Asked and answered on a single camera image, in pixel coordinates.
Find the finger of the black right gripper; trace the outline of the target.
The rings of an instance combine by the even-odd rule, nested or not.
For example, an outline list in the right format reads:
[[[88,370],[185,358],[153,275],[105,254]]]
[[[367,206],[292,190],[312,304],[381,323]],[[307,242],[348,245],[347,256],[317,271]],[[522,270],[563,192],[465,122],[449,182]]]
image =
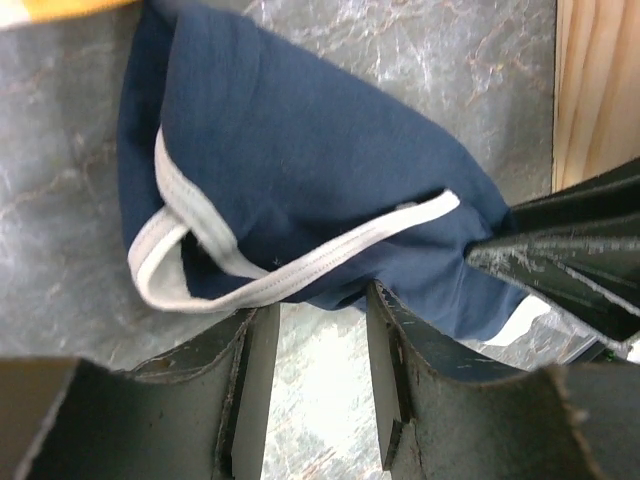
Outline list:
[[[620,238],[639,237],[639,159],[512,209],[517,238],[577,225],[602,224]]]
[[[637,237],[510,236],[472,246],[466,261],[539,295],[605,343],[639,338]]]

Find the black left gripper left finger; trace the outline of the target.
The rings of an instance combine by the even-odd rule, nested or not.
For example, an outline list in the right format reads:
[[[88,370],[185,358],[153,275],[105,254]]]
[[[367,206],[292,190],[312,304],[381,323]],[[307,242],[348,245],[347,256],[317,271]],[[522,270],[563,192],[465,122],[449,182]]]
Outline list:
[[[241,310],[130,371],[3,359],[2,477],[259,478],[279,326]]]

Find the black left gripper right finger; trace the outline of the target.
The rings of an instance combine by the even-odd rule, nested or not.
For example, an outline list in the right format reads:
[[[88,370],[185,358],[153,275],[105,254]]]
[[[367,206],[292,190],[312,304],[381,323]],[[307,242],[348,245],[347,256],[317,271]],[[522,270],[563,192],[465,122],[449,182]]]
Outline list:
[[[531,372],[456,342],[379,283],[367,340],[381,463],[395,479],[635,479],[639,369]]]

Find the navy blue white-trimmed underwear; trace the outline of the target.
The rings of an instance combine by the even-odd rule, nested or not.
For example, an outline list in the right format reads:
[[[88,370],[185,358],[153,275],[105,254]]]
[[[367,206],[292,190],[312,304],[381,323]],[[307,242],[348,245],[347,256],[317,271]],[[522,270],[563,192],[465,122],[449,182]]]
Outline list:
[[[493,346],[549,311],[465,261],[515,222],[453,136],[245,16],[143,3],[117,158],[128,264],[153,308],[364,308],[379,281]]]

